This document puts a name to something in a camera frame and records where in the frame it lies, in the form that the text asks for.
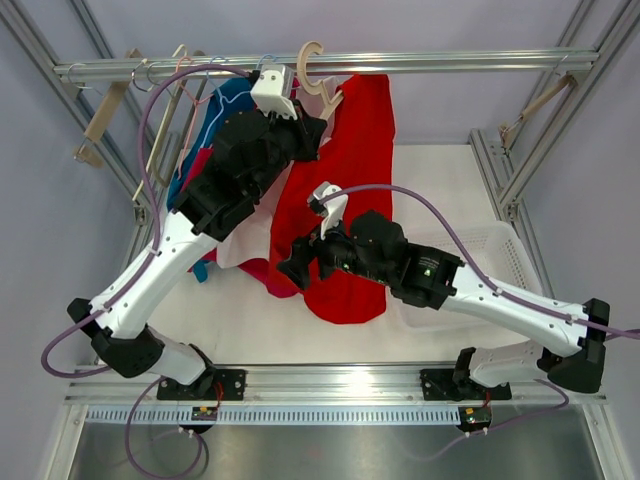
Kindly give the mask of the wooden clip hanger right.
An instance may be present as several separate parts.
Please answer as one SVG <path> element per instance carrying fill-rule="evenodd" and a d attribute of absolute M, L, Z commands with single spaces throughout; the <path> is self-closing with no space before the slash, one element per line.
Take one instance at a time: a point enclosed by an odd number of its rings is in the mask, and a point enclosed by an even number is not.
<path fill-rule="evenodd" d="M 516 134 L 527 121 L 529 121 L 543 106 L 549 103 L 556 95 L 568 86 L 574 84 L 574 78 L 570 73 L 566 73 L 553 85 L 544 90 L 538 97 L 532 100 L 519 114 L 512 124 L 503 124 L 499 127 L 501 146 L 510 150 L 514 145 Z"/>

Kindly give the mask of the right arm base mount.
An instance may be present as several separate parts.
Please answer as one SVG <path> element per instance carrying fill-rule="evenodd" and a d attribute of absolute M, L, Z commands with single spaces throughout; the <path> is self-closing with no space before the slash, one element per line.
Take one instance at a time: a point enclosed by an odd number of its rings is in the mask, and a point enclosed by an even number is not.
<path fill-rule="evenodd" d="M 463 349 L 453 367 L 426 368 L 420 371 L 420 384 L 426 401 L 511 400 L 509 384 L 485 387 L 471 379 L 470 362 L 476 348 Z"/>

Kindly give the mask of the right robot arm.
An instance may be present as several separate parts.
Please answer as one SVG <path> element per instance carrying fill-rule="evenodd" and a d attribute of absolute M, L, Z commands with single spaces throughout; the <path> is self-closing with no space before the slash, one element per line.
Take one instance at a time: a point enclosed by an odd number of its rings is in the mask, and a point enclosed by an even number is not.
<path fill-rule="evenodd" d="M 375 211 L 356 217 L 349 228 L 322 222 L 293 241 L 277 268 L 306 290 L 312 262 L 321 280 L 343 271 L 387 287 L 412 307 L 470 315 L 525 336 L 495 349 L 461 350 L 451 375 L 430 382 L 447 399 L 482 398 L 491 388 L 538 379 L 583 394 L 600 389 L 606 356 L 601 329 L 610 312 L 604 301 L 561 303 L 482 279 L 458 256 L 409 242 L 399 224 Z"/>

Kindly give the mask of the beige plastic hanger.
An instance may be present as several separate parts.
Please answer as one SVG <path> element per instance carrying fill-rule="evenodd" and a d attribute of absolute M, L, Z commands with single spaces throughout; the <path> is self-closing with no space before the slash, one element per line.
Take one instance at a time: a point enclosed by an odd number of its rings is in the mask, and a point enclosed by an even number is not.
<path fill-rule="evenodd" d="M 344 93 L 341 89 L 337 89 L 333 94 L 331 94 L 328 90 L 326 79 L 313 80 L 310 78 L 308 70 L 309 59 L 312 55 L 321 55 L 323 52 L 324 47 L 321 43 L 317 41 L 306 42 L 297 54 L 296 73 L 303 90 L 311 96 L 318 96 L 321 98 L 323 110 L 321 111 L 319 118 L 328 121 L 336 111 L 337 107 L 344 100 Z"/>

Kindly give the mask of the wooden clip hanger left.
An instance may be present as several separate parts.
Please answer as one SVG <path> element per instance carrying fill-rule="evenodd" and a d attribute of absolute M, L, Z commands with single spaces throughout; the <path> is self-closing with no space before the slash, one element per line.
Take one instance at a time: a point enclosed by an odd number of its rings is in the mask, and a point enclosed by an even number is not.
<path fill-rule="evenodd" d="M 111 82 L 106 93 L 89 121 L 81 144 L 74 150 L 74 159 L 80 163 L 100 169 L 104 165 L 103 156 L 97 151 L 97 144 L 102 140 L 116 111 L 123 102 L 132 81 L 132 73 L 127 80 Z"/>

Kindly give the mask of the cream plastic hanger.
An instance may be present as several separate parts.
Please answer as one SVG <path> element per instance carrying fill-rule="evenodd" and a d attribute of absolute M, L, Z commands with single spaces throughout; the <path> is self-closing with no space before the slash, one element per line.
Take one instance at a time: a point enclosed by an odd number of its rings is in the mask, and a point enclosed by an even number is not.
<path fill-rule="evenodd" d="M 172 58 L 178 59 L 178 69 L 181 67 L 182 62 L 186 60 L 187 57 L 189 57 L 188 48 L 185 44 L 180 44 L 172 54 Z M 160 158 L 167 144 L 169 127 L 181 100 L 182 93 L 184 91 L 184 85 L 185 81 L 180 81 L 178 82 L 177 86 L 170 87 L 168 89 L 169 100 L 162 115 L 154 143 L 151 147 L 149 157 L 146 162 L 145 172 L 150 173 L 156 183 L 163 188 L 168 188 L 170 182 L 170 174 L 172 169 L 175 167 L 176 162 L 173 162 L 173 167 L 169 167 L 170 172 L 167 175 L 163 175 L 162 167 L 160 166 Z M 132 196 L 132 201 L 134 203 L 138 202 L 138 198 L 142 195 L 142 190 L 143 182 L 141 181 Z"/>

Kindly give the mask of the aluminium hanging rail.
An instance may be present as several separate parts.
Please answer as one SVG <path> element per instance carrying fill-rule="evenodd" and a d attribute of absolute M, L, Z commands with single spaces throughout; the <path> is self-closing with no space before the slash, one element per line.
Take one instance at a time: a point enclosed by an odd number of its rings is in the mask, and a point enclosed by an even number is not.
<path fill-rule="evenodd" d="M 296 67 L 295 54 L 273 54 L 277 63 Z M 230 70 L 254 69 L 259 55 L 192 56 L 180 68 L 219 63 Z M 416 74 L 453 72 L 509 72 L 509 71 L 588 71 L 600 54 L 592 48 L 559 48 L 446 51 L 446 52 L 372 52 L 323 53 L 312 55 L 308 62 L 309 75 L 351 74 Z M 59 63 L 52 71 L 64 83 L 89 84 L 114 82 L 132 78 L 156 83 L 171 76 L 178 69 L 178 59 L 172 57 L 132 57 L 122 59 L 80 60 Z"/>

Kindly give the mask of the wooden clip hanger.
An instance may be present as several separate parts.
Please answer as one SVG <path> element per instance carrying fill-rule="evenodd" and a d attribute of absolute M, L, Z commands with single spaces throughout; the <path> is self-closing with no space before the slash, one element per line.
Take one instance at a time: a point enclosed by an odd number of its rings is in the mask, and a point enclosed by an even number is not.
<path fill-rule="evenodd" d="M 97 151 L 97 144 L 102 140 L 116 111 L 123 102 L 132 81 L 132 73 L 127 80 L 111 82 L 106 93 L 89 121 L 81 144 L 74 150 L 74 159 L 80 163 L 100 169 L 104 165 L 103 156 Z"/>
<path fill-rule="evenodd" d="M 570 73 L 566 73 L 553 85 L 544 90 L 538 97 L 532 100 L 519 114 L 512 124 L 503 124 L 499 127 L 501 146 L 510 150 L 514 145 L 516 134 L 527 121 L 529 121 L 543 106 L 549 103 L 556 95 L 568 86 L 574 84 L 574 78 Z"/>

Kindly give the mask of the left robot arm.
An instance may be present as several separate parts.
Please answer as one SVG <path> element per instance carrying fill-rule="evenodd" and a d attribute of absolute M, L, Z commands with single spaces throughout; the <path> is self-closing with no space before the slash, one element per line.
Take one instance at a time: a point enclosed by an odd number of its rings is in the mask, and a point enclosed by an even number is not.
<path fill-rule="evenodd" d="M 316 160 L 327 123 L 300 102 L 293 106 L 293 119 L 259 110 L 231 115 L 147 250 L 101 295 L 69 304 L 69 316 L 98 357 L 122 377 L 161 375 L 194 399 L 212 392 L 210 360 L 195 346 L 157 333 L 148 320 L 179 277 L 254 213 L 292 161 Z"/>

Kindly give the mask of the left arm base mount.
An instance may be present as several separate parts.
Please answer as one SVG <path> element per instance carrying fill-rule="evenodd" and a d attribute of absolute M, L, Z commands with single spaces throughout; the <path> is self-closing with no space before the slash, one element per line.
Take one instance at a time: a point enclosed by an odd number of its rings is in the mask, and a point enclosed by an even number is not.
<path fill-rule="evenodd" d="M 190 385 L 162 380 L 156 398 L 163 401 L 242 401 L 247 371 L 238 368 L 208 368 Z"/>

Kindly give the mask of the white t shirt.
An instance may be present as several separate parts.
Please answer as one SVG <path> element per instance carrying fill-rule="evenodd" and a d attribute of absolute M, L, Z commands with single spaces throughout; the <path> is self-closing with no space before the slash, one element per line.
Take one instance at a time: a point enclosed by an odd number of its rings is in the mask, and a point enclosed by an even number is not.
<path fill-rule="evenodd" d="M 326 88 L 330 98 L 338 92 L 340 79 L 330 76 L 326 79 Z M 319 117 L 324 109 L 321 95 L 311 95 L 303 88 L 298 89 L 297 98 L 311 116 Z M 331 140 L 335 120 L 333 114 L 327 120 L 327 127 L 321 136 L 320 146 Z M 240 268 L 254 277 L 265 276 L 268 270 L 268 257 L 272 220 L 280 195 L 288 179 L 291 165 L 280 174 L 274 185 L 256 207 L 256 211 L 244 220 L 216 249 L 207 253 L 201 262 L 216 264 L 221 269 Z"/>

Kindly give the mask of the teal t shirt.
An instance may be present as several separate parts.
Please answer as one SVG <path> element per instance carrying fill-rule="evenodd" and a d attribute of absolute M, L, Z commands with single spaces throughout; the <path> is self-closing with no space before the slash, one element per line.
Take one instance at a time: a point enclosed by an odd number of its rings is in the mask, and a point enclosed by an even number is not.
<path fill-rule="evenodd" d="M 194 140 L 193 146 L 187 153 L 185 159 L 181 161 L 171 179 L 166 199 L 166 207 L 168 211 L 174 209 L 175 202 L 181 191 L 186 187 L 187 183 L 193 178 L 193 176 L 202 170 L 206 160 L 212 153 L 211 146 L 208 148 L 197 149 L 195 146 L 196 139 Z M 199 283 L 204 283 L 208 279 L 208 265 L 207 263 L 201 262 L 201 259 L 191 267 L 191 272 Z"/>

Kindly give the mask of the aluminium front rail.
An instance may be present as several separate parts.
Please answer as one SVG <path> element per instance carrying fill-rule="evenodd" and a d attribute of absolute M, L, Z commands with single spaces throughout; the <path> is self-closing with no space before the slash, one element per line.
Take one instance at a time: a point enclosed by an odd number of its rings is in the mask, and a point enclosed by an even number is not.
<path fill-rule="evenodd" d="M 450 404 L 421 378 L 421 364 L 241 365 L 240 380 L 222 387 L 223 404 L 251 407 L 414 406 Z M 67 405 L 129 405 L 156 377 L 123 379 L 115 373 L 72 380 L 63 397 Z"/>

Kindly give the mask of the light blue wire hanger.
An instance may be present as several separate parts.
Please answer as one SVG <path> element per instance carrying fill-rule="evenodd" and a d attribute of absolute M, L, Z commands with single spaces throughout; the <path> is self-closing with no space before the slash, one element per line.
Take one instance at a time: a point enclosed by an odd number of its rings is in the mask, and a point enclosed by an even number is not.
<path fill-rule="evenodd" d="M 273 54 L 264 54 L 258 60 L 255 69 L 259 71 L 263 71 L 265 69 L 270 69 L 277 62 L 278 57 Z"/>
<path fill-rule="evenodd" d="M 214 136 L 232 114 L 254 109 L 250 88 L 249 80 L 240 76 L 230 78 L 221 84 L 215 84 L 207 105 L 203 125 L 195 141 L 197 149 L 210 147 Z"/>

